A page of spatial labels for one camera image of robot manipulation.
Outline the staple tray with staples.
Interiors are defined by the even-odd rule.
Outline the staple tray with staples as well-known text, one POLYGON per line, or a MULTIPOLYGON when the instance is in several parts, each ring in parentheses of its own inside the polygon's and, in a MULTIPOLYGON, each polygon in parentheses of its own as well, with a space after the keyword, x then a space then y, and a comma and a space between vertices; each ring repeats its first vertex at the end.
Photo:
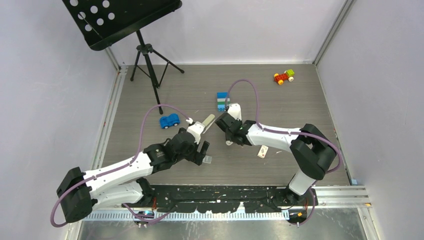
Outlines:
POLYGON ((209 155, 206 155, 204 158, 203 158, 203 160, 202 160, 202 162, 203 163, 205 163, 205 164, 211 164, 212 163, 212 157, 211 156, 209 156, 209 155))

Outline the beige white stapler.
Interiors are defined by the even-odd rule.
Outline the beige white stapler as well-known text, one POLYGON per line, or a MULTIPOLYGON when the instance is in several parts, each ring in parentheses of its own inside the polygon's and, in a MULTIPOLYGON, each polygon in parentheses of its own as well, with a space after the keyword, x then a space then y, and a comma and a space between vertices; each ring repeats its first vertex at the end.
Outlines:
POLYGON ((214 114, 210 114, 201 124, 204 126, 202 134, 205 134, 207 130, 212 126, 215 122, 216 116, 214 114))

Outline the white staple box sleeve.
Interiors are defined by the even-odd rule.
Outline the white staple box sleeve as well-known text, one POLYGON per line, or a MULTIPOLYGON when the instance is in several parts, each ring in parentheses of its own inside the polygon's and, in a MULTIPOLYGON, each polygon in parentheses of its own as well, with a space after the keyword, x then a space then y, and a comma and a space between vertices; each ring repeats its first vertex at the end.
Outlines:
POLYGON ((268 147, 268 146, 266 146, 266 145, 262 145, 262 146, 260 147, 259 151, 258 151, 257 156, 258 156, 259 158, 264 159, 264 158, 266 157, 266 155, 267 155, 268 149, 269 149, 269 147, 268 147))

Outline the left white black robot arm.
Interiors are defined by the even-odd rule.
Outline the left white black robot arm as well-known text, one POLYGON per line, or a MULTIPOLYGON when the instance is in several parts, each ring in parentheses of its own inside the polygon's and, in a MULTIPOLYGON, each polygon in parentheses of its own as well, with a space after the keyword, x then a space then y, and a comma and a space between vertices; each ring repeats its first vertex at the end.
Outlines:
POLYGON ((59 226, 54 221, 58 207, 66 224, 82 220, 93 210, 120 203, 148 207, 154 197, 144 177, 168 170, 181 160, 200 166, 210 145, 207 141, 199 145, 204 131, 204 125, 197 122, 187 129, 181 127, 173 138, 151 144, 118 163, 88 171, 70 169, 56 190, 58 201, 50 214, 52 225, 59 226))

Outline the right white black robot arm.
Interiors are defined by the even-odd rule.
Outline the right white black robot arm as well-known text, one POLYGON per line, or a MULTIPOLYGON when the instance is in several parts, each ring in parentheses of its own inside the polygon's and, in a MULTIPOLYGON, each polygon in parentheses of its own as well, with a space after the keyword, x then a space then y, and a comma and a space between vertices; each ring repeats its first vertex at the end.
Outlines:
POLYGON ((293 154, 299 170, 285 192, 291 205, 299 205, 309 188, 331 172, 334 159, 341 156, 340 150, 313 124, 307 123, 302 128, 279 128, 261 125, 254 120, 242 121, 228 112, 215 123, 225 133, 228 144, 264 145, 293 154))

